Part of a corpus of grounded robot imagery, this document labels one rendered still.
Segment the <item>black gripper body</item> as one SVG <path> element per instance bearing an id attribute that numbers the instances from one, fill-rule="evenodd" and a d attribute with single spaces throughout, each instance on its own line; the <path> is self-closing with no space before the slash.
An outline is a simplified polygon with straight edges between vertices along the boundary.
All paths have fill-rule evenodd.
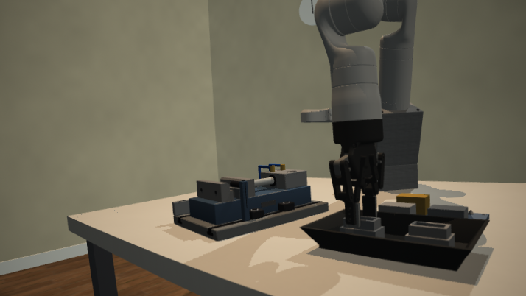
<path id="1" fill-rule="evenodd" d="M 384 138 L 382 119 L 338 121 L 332 126 L 334 143 L 341 145 L 340 157 L 348 153 L 351 179 L 358 180 L 361 157 L 376 155 L 374 143 Z"/>

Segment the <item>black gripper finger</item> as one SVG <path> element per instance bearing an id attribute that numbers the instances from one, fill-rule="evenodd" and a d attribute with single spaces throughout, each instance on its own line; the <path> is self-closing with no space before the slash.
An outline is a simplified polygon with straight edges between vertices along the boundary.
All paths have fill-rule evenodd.
<path id="1" fill-rule="evenodd" d="M 361 188 L 365 185 L 369 157 L 362 156 L 360 159 L 358 180 L 351 180 L 351 168 L 349 168 L 348 163 L 348 153 L 345 153 L 340 159 L 329 161 L 329 170 L 332 178 L 334 197 L 336 200 L 341 200 L 345 203 L 346 227 L 359 228 L 361 226 L 359 201 Z M 342 192 L 340 186 L 343 186 Z M 354 192 L 352 187 L 354 187 Z"/>
<path id="2" fill-rule="evenodd" d="M 369 155 L 369 163 L 372 174 L 371 177 L 365 178 L 365 185 L 362 187 L 362 212 L 363 216 L 377 217 L 376 196 L 379 189 L 383 189 L 385 154 Z"/>

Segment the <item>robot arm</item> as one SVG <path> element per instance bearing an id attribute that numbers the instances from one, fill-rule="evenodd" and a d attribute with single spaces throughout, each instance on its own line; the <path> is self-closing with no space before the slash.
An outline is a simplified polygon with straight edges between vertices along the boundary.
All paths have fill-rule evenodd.
<path id="1" fill-rule="evenodd" d="M 332 108 L 304 109 L 301 122 L 382 119 L 382 109 L 410 107 L 417 2 L 317 1 L 314 17 L 330 64 Z M 346 35 L 372 29 L 380 21 L 402 24 L 400 29 L 380 39 L 378 85 L 374 50 L 367 46 L 348 46 Z"/>

